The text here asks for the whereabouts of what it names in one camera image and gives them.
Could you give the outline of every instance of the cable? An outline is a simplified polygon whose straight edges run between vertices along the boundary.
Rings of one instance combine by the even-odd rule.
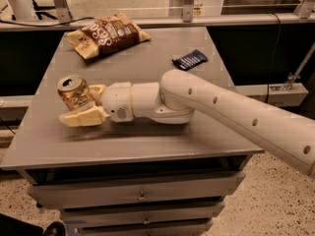
[[[269,85],[270,85],[270,78],[271,78],[271,75],[272,75],[272,72],[273,72],[273,67],[274,67],[275,53],[276,53],[276,49],[278,47],[280,35],[281,35],[281,32],[282,32],[282,22],[280,21],[279,17],[276,14],[273,13],[272,15],[274,15],[277,18],[279,27],[278,27],[277,40],[276,40],[276,43],[275,43],[275,46],[274,46],[274,50],[273,50],[273,54],[272,54],[272,58],[271,58],[271,61],[270,61],[270,69],[269,69],[268,80],[267,80],[267,96],[266,96],[266,101],[265,101],[266,103],[268,103],[268,99],[269,99]]]
[[[71,21],[64,22],[64,23],[50,24],[50,25],[33,25],[33,24],[17,23],[17,22],[4,21],[4,20],[0,20],[0,23],[2,23],[2,24],[8,24],[8,25],[22,26],[22,27],[48,28],[48,27],[63,26],[63,25],[67,25],[67,24],[70,24],[70,23],[75,23],[75,22],[83,21],[83,20],[94,20],[94,19],[95,19],[95,18],[92,18],[92,17],[85,17],[85,18],[80,18],[80,19],[78,19],[78,20],[71,20]]]
[[[0,117],[0,121],[12,132],[13,135],[16,135],[16,133],[7,125],[7,123]]]

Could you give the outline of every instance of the gray tabletop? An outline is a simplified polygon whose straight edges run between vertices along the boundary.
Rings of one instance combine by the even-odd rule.
[[[89,85],[158,82],[175,69],[171,59],[194,49],[209,61],[192,70],[218,86],[234,84],[206,28],[146,29],[152,41],[107,57],[85,61],[62,39],[33,98],[3,169],[29,169],[117,162],[169,160],[250,154],[262,151],[218,121],[198,111],[189,124],[163,125],[140,118],[130,123],[106,120],[97,127],[68,128],[58,116],[67,108],[57,94],[58,81],[70,74]]]

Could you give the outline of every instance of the drawer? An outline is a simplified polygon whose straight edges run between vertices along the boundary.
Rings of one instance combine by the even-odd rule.
[[[115,180],[30,187],[29,194],[47,208],[101,207],[146,202],[188,200],[231,195],[243,172]]]
[[[164,221],[212,218],[218,216],[224,202],[210,199],[186,202],[166,202],[137,206],[110,206],[104,208],[62,211],[62,220],[72,228],[127,224],[151,224]]]
[[[168,222],[142,226],[115,226],[80,230],[82,236],[165,236],[179,234],[201,234],[213,223],[208,219]]]

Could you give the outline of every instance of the table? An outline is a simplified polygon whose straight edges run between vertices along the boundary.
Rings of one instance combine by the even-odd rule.
[[[152,41],[85,61],[65,40],[0,165],[31,184],[29,194],[82,235],[202,233],[241,183],[250,157],[262,150],[196,111],[190,123],[139,118],[68,128],[58,81],[79,74],[90,84],[158,82],[171,59],[194,49],[209,61],[193,73],[218,86],[234,84],[206,28],[146,29]]]

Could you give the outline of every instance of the speckled floor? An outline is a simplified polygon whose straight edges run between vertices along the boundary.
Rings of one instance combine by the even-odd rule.
[[[0,156],[5,151],[0,148]],[[226,207],[203,236],[315,235],[315,181],[269,153],[254,155],[245,172],[245,180],[225,198]],[[27,194],[29,185],[0,175],[0,212],[46,228],[60,219],[59,211],[37,208]]]

